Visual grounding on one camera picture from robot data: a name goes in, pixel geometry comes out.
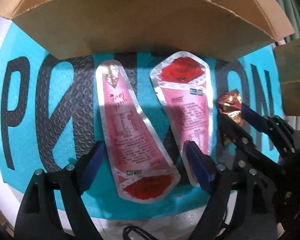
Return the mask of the red gold chocolate wrapper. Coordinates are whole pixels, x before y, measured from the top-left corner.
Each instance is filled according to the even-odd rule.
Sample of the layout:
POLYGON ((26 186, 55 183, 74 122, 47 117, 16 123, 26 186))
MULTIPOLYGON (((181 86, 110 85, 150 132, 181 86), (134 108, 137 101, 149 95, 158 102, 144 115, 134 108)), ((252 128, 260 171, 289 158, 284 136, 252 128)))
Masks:
POLYGON ((239 126, 243 126, 242 97, 237 89, 222 94, 217 99, 219 112, 227 115, 239 126))

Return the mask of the pink rose cone packet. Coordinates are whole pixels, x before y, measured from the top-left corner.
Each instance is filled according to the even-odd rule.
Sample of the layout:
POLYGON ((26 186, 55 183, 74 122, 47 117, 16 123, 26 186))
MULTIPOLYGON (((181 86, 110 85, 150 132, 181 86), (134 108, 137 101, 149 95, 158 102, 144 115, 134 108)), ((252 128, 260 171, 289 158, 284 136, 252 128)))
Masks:
POLYGON ((107 60, 96 69, 98 105, 118 195, 136 203, 164 199, 180 174, 144 114, 123 65, 107 60))
POLYGON ((210 154, 213 135, 213 89, 209 65, 179 51, 150 72, 157 98, 169 120, 190 184, 199 185, 186 156, 185 142, 194 141, 210 154))

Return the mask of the large cardboard box right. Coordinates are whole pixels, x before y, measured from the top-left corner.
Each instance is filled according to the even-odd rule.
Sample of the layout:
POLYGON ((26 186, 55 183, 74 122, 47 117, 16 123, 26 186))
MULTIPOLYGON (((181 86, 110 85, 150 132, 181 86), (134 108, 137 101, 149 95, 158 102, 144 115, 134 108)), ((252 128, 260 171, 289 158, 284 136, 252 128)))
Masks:
POLYGON ((300 116, 300 38, 274 49, 281 86, 283 111, 300 116))

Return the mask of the teal foam mat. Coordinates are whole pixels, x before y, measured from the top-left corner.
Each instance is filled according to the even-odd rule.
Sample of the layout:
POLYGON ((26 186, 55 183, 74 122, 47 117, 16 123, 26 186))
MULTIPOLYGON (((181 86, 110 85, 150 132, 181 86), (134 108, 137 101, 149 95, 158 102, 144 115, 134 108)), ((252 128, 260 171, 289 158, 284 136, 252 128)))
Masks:
POLYGON ((122 63, 140 106, 181 175, 173 191, 153 204, 117 194, 108 160, 83 194, 89 215, 138 220, 177 215, 207 203, 189 183, 168 119, 150 81, 163 53, 116 53, 59 61, 9 20, 0 18, 0 169, 5 183, 24 192, 36 169, 57 171, 75 163, 103 139, 95 71, 122 63))

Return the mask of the green fabric cover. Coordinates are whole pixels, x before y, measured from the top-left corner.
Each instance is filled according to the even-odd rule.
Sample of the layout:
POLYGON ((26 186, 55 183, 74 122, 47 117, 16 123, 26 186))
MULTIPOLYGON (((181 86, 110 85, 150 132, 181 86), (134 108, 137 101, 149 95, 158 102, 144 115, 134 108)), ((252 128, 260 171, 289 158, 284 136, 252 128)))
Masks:
POLYGON ((290 20, 294 33, 285 37, 285 42, 300 38, 300 7, 295 0, 276 0, 290 20))

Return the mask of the open brown cardboard box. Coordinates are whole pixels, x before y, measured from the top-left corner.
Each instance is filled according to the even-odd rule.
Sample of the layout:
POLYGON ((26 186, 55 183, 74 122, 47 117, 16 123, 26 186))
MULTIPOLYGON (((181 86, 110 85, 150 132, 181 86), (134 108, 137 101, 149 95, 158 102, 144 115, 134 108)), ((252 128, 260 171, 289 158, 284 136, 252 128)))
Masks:
POLYGON ((234 61, 294 33, 276 0, 0 0, 54 57, 184 50, 234 61))

